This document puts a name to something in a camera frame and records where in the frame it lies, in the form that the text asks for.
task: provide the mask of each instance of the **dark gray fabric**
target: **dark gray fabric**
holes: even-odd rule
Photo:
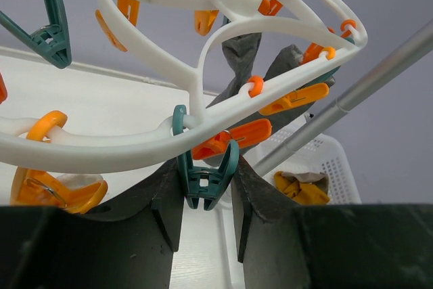
[[[223,53],[229,66],[235,73],[235,78],[230,82],[228,87],[219,94],[209,104],[209,106],[215,105],[239,92],[240,87],[246,83],[251,77],[252,67],[254,59],[260,45],[261,33],[254,33],[248,35],[242,35],[233,39],[229,39],[223,42]],[[277,57],[269,67],[264,80],[267,81],[275,76],[279,76],[286,71],[296,68],[300,65],[303,58],[303,53],[295,45],[290,45],[282,49]],[[328,86],[332,86],[335,83],[333,77],[329,78],[326,83]],[[245,123],[258,120],[260,118],[267,118],[272,124],[272,134],[278,132],[280,129],[290,124],[298,116],[304,114],[314,103],[300,106],[291,110],[273,114],[270,116],[263,116],[259,112],[255,112],[238,123],[232,125],[228,129],[244,125]],[[248,150],[255,146],[248,148],[242,148],[240,154],[244,155]],[[219,166],[223,155],[210,157],[204,160],[206,164],[210,166]]]

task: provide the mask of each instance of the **white laundry basket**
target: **white laundry basket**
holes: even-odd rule
[[[281,142],[297,130],[298,126],[288,125],[262,142],[247,155],[247,161],[254,166]],[[324,172],[329,175],[330,204],[361,203],[357,186],[350,170],[343,147],[333,137],[320,134],[292,157],[266,174],[263,179],[275,186],[273,176],[277,171],[291,173]]]

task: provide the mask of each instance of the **orange plastic clip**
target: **orange plastic clip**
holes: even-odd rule
[[[219,10],[196,10],[194,12],[194,27],[196,32],[203,37],[212,29]]]
[[[272,125],[269,120],[267,118],[260,118],[231,130],[220,132],[218,135],[193,148],[192,156],[196,160],[201,160],[223,154],[231,139],[237,141],[239,148],[249,147],[268,139],[271,134]]]
[[[67,119],[62,112],[52,111],[33,126],[26,138],[43,141],[52,128],[63,127]],[[10,204],[53,205],[69,213],[86,213],[102,201],[107,190],[104,180],[71,190],[45,171],[18,167],[12,183]]]
[[[334,59],[334,57],[336,56],[336,50],[333,47],[324,47],[320,53],[322,52],[326,52],[326,58],[328,60]]]
[[[283,7],[283,4],[278,0],[270,0],[269,2],[269,11],[267,13],[268,16],[275,16]]]
[[[248,91],[248,95],[250,97],[256,97],[262,92],[265,81],[260,76],[251,76],[247,83],[254,83],[252,89]]]
[[[129,20],[129,22],[136,26],[138,20],[138,14],[140,9],[140,2],[138,0],[117,0],[117,7],[122,12],[122,14]],[[103,32],[110,40],[111,44],[117,49],[127,52],[128,49],[114,36],[113,32],[108,28],[104,17],[99,10],[95,12],[96,20],[101,26]]]
[[[348,25],[351,25],[353,28],[357,27],[357,23],[354,20],[345,20],[340,27],[341,31],[343,32],[343,34],[341,34],[342,38],[349,37],[352,34],[348,28],[346,29]]]
[[[265,106],[259,112],[265,116],[280,113],[286,110],[291,110],[292,108],[297,108],[299,106],[315,102],[324,98],[328,94],[328,85],[325,83],[314,84],[309,87],[288,93],[286,96],[283,96],[268,106]]]
[[[334,30],[330,27],[327,28],[331,33],[335,33]],[[301,64],[306,64],[310,61],[313,61],[319,57],[319,54],[322,52],[323,47],[317,45],[316,43],[311,43],[308,49],[304,53],[304,58]]]
[[[103,32],[106,34],[107,38],[110,40],[111,44],[113,44],[117,49],[126,52],[128,49],[123,46],[123,44],[114,36],[113,32],[108,28],[106,21],[102,17],[100,10],[98,9],[95,12],[96,20],[101,26]]]
[[[7,99],[7,89],[3,77],[0,74],[0,104]]]
[[[117,7],[132,25],[137,25],[140,2],[138,0],[117,0]]]
[[[258,12],[266,16],[269,13],[270,8],[271,3],[269,2],[269,0],[262,0],[260,6],[258,7]]]

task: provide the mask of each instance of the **teal clothespin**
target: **teal clothespin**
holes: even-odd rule
[[[175,107],[173,113],[173,135],[183,132],[183,116],[187,113],[185,105]],[[197,209],[200,198],[204,199],[204,210],[212,210],[230,184],[239,160],[239,145],[231,140],[218,169],[193,165],[191,150],[177,157],[183,193],[191,209]],[[201,186],[200,180],[207,179],[208,185]]]
[[[346,37],[345,40],[351,42],[352,44],[355,44],[355,41],[351,37]],[[304,85],[304,87],[308,87],[311,85],[315,85],[318,83],[324,83],[326,82],[333,74],[335,74],[338,69],[340,69],[341,66],[338,66],[337,68],[332,69],[331,71],[326,72],[325,74],[322,74],[321,76],[317,77],[316,79],[313,79],[311,82]]]
[[[42,58],[62,69],[69,66],[72,61],[65,6],[63,0],[44,2],[49,25],[41,27],[31,35],[3,12],[0,12],[0,24]]]
[[[223,18],[223,26],[227,25],[228,23],[230,23],[230,19],[227,18],[227,16],[224,16],[224,18]]]

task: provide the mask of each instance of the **metal pole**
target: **metal pole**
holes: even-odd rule
[[[432,50],[433,20],[428,22],[368,74],[255,164],[253,168],[256,173],[263,176],[272,171],[309,141],[347,115],[355,106]]]

